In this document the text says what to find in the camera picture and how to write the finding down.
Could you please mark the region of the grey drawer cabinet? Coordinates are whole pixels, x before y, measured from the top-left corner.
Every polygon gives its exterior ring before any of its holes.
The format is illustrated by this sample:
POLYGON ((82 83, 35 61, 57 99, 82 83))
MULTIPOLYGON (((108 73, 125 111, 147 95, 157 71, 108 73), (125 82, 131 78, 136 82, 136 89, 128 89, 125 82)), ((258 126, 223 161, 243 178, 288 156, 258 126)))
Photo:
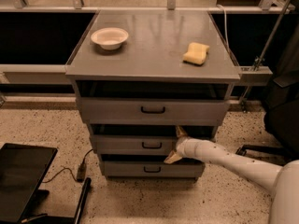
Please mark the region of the grey drawer cabinet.
MULTIPOLYGON (((102 10, 91 27, 128 32, 119 49, 108 51, 89 36, 66 75, 78 98, 226 101, 240 79, 210 15, 197 10, 102 10), (183 61, 190 43, 209 46, 202 65, 183 61)), ((180 125, 90 124, 92 135, 176 137, 180 125)), ((183 125, 187 133, 211 139, 219 126, 183 125)), ((167 156, 98 155, 102 161, 162 161, 167 156)))

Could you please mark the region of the grey top drawer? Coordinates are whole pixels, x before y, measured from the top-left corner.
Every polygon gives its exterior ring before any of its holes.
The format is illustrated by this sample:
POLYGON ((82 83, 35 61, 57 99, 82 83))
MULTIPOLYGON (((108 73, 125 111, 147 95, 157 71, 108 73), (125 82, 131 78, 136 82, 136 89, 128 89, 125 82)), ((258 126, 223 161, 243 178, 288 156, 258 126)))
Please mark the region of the grey top drawer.
POLYGON ((90 124, 220 126, 226 101, 78 98, 83 121, 90 124))

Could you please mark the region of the yellow sponge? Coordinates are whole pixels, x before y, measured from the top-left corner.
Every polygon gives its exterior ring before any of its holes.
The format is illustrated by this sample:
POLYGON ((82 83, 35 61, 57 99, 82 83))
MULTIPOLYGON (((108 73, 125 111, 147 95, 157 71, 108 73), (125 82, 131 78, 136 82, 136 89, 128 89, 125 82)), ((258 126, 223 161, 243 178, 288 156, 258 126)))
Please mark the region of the yellow sponge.
POLYGON ((189 44, 187 52, 183 54, 183 61, 202 65, 206 61, 208 52, 208 45, 192 42, 189 44))

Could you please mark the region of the black office chair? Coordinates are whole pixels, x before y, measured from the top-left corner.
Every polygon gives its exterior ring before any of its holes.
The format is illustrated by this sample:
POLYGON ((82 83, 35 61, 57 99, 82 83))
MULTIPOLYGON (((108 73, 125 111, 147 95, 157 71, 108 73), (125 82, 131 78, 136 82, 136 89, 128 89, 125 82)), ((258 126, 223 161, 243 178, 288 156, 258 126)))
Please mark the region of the black office chair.
POLYGON ((286 160, 299 159, 299 24, 296 25, 286 48, 270 78, 262 100, 265 130, 281 147, 244 145, 237 154, 248 150, 279 155, 286 160))

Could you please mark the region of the metal diagonal rod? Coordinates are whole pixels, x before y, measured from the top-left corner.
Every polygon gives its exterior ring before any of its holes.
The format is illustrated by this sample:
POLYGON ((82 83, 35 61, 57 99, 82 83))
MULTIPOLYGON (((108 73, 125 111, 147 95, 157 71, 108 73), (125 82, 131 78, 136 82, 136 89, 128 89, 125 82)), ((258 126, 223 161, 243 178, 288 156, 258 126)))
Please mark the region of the metal diagonal rod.
POLYGON ((249 67, 241 67, 240 68, 240 75, 241 78, 244 79, 248 75, 256 75, 260 66, 263 64, 264 61, 264 55, 267 52, 272 40, 274 39, 274 36, 276 34, 276 31, 278 30, 278 27, 282 21, 282 18, 286 14, 287 10, 289 9, 289 5, 291 3, 291 0, 261 0, 259 3, 259 8, 265 12, 268 11, 273 4, 276 2, 279 2, 282 5, 282 9, 279 12, 278 19, 274 25, 274 28, 272 29, 269 37, 267 38, 267 41, 263 47, 263 50, 259 56, 257 56, 254 59, 253 65, 249 67))

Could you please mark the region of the white bowl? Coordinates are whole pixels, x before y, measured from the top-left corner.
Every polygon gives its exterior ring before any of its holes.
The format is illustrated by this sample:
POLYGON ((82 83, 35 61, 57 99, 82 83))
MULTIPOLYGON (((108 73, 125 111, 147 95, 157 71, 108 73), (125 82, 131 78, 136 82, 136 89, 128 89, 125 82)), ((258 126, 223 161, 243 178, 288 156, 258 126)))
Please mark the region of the white bowl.
POLYGON ((129 34, 125 30, 112 27, 95 31, 91 35, 91 40, 104 50, 115 50, 119 49, 128 37, 129 34))

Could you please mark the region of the metal frame rail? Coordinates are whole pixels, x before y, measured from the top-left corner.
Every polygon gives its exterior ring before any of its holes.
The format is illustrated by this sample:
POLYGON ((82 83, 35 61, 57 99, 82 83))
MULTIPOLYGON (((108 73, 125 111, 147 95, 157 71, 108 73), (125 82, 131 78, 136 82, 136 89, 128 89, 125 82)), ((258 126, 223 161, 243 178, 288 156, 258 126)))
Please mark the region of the metal frame rail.
POLYGON ((0 73, 10 84, 69 85, 65 65, 1 64, 0 73))

